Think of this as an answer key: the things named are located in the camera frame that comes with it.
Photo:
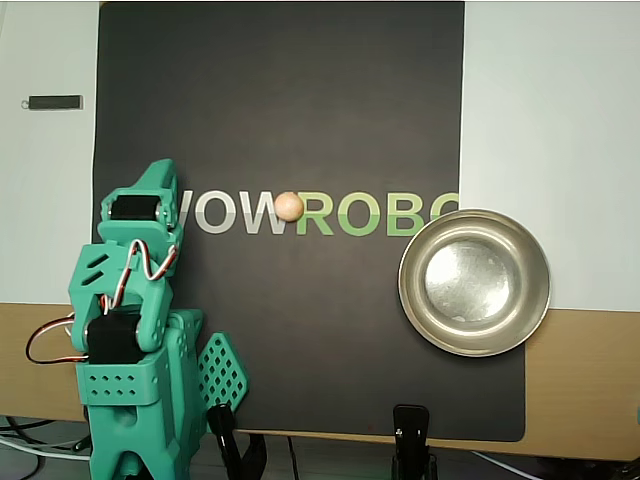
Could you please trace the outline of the teal moving gripper finger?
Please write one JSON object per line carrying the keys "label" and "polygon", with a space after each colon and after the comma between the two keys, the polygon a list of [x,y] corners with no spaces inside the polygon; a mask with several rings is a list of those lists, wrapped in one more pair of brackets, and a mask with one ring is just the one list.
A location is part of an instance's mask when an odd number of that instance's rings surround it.
{"label": "teal moving gripper finger", "polygon": [[101,233],[125,228],[150,228],[161,234],[182,234],[179,221],[178,178],[175,162],[152,162],[139,179],[119,187],[101,202]]}

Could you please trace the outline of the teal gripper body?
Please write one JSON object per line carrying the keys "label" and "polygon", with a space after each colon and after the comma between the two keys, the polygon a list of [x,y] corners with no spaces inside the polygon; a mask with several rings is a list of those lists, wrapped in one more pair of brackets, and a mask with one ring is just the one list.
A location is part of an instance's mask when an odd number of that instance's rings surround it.
{"label": "teal gripper body", "polygon": [[98,234],[104,242],[128,246],[138,239],[150,250],[180,247],[183,228],[173,226],[160,196],[115,196],[102,202]]}

